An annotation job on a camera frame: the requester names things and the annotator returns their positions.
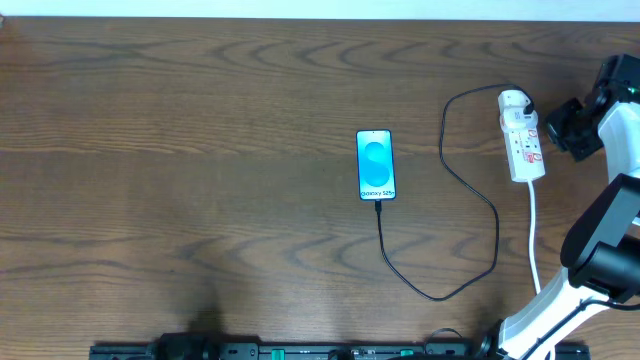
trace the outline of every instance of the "power adapter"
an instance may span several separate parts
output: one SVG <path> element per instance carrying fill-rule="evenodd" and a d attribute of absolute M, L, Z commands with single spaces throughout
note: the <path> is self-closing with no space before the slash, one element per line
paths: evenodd
<path fill-rule="evenodd" d="M 520 90 L 506 90 L 498 96 L 500 127 L 507 145 L 511 180 L 528 182 L 545 174 L 538 138 L 538 114 L 526 114 L 531 100 Z"/>

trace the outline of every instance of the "white power strip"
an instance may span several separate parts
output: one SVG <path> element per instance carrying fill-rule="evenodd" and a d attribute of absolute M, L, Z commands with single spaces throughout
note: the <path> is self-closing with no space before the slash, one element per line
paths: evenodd
<path fill-rule="evenodd" d="M 530 100 L 520 90 L 506 90 L 498 97 L 500 127 L 507 145 L 511 180 L 528 182 L 545 174 L 538 138 L 538 114 L 525 114 Z"/>

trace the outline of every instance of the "wooden table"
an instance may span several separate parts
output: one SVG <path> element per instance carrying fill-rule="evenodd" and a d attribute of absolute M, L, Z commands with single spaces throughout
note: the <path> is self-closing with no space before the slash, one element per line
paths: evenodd
<path fill-rule="evenodd" d="M 446 158 L 497 206 L 496 271 L 445 303 L 386 267 L 357 196 L 354 134 L 393 131 L 383 212 L 401 271 L 444 295 L 486 269 L 490 209 L 440 165 L 453 95 L 512 81 L 544 117 L 584 96 L 640 26 L 582 23 L 9 19 L 0 32 L 0 357 L 86 359 L 96 341 L 221 331 L 264 341 L 481 334 L 533 296 L 527 187 L 489 91 L 450 110 Z M 543 139 L 538 264 L 607 183 Z M 635 359 L 640 315 L 573 339 Z"/>

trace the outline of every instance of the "phone screen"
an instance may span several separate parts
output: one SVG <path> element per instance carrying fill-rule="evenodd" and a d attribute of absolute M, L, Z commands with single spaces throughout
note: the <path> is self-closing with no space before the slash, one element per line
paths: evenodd
<path fill-rule="evenodd" d="M 396 197 L 391 131 L 363 130 L 356 134 L 360 199 L 391 200 Z"/>

